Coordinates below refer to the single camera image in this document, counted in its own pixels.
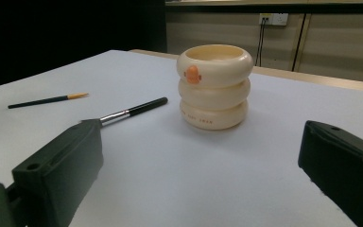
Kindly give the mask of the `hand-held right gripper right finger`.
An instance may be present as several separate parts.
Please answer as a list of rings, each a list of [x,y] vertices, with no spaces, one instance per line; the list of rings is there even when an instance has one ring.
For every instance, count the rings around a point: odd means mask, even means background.
[[[358,227],[363,227],[363,139],[332,125],[304,125],[299,167]]]

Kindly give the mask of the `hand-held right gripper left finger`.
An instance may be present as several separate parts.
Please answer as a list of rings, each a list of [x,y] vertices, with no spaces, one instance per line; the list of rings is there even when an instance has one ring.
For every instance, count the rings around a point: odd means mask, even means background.
[[[103,166],[101,123],[84,120],[12,170],[28,227],[68,227]]]

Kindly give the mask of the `thin black yellow-tipped brush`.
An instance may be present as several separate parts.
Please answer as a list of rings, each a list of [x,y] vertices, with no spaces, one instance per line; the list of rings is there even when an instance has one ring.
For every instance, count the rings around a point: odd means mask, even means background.
[[[61,101],[86,97],[88,95],[89,95],[88,93],[78,93],[78,94],[71,94],[71,95],[66,95],[66,96],[55,96],[55,97],[49,97],[49,98],[44,98],[44,99],[39,99],[39,100],[32,100],[32,101],[23,102],[23,103],[11,104],[11,105],[8,105],[8,108],[16,109],[16,108],[23,108],[23,107],[34,106],[34,105],[61,102]]]

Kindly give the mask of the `black makeup brush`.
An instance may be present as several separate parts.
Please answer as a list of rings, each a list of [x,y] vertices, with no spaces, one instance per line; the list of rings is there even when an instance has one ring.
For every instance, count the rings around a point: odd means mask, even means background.
[[[160,97],[155,100],[151,100],[149,102],[128,108],[126,110],[122,110],[116,113],[111,113],[109,115],[103,116],[99,119],[99,121],[102,125],[105,125],[106,123],[113,122],[118,119],[133,117],[138,114],[148,112],[150,110],[164,106],[167,102],[168,102],[167,97]]]

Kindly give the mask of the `cream ringed brush holder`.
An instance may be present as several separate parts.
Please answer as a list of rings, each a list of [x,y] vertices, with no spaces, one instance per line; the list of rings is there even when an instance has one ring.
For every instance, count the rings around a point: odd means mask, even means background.
[[[181,116],[194,127],[224,130],[247,115],[251,90],[251,55],[225,44],[185,50],[177,59]]]

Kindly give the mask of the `white table sheet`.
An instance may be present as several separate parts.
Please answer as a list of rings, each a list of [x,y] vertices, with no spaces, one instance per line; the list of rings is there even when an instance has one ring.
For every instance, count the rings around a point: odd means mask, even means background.
[[[363,139],[363,91],[254,74],[246,120],[203,131],[182,119],[178,81],[171,59],[109,51],[0,86],[0,183],[78,121],[167,97],[103,129],[104,165],[71,227],[354,227],[298,156],[308,120]]]

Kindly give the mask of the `black curtain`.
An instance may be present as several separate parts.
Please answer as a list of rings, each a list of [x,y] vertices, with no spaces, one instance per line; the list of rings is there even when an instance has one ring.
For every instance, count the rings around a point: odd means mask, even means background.
[[[0,0],[0,85],[132,49],[166,51],[164,0]]]

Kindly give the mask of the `white wall socket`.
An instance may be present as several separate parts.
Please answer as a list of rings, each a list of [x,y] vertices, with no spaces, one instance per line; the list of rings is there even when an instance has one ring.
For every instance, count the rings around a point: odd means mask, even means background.
[[[288,21],[287,13],[260,13],[259,24],[265,26],[285,26]]]

